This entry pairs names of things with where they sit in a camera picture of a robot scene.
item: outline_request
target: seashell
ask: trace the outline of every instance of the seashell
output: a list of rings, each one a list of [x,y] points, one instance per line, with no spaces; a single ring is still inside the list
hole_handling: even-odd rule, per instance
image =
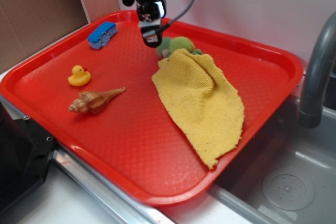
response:
[[[79,98],[75,99],[69,107],[70,112],[81,112],[86,114],[91,112],[97,114],[109,104],[109,102],[125,91],[125,87],[106,92],[86,91],[79,93]]]

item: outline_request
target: sink basin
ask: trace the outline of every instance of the sink basin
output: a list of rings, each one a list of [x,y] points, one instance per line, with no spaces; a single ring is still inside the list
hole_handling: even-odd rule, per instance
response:
[[[296,122],[290,97],[218,177],[216,184],[275,223],[334,223],[336,113],[314,129]]]

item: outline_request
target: gray faucet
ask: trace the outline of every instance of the gray faucet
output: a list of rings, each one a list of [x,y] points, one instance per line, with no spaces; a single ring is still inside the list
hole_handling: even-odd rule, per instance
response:
[[[324,25],[311,55],[297,111],[298,123],[307,128],[319,126],[323,102],[336,59],[336,12]],[[336,102],[336,95],[328,97]]]

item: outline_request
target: plastic tray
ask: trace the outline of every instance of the plastic tray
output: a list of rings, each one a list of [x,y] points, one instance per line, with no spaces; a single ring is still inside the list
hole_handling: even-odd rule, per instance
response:
[[[104,21],[115,22],[118,32],[95,50],[87,38]],[[303,68],[286,51],[180,22],[164,36],[186,36],[210,54],[245,105],[242,139],[213,170],[200,161],[159,99],[151,80],[159,58],[143,43],[136,12],[107,15],[26,60],[4,77],[0,93],[135,199],[177,204],[213,183],[299,83]],[[68,83],[74,65],[91,72],[87,85]],[[68,112],[80,92],[123,86],[126,91],[99,114]]]

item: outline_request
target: cardboard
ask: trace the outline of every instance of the cardboard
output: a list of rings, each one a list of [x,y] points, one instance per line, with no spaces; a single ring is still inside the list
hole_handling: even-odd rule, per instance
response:
[[[87,23],[80,0],[0,0],[0,73]]]

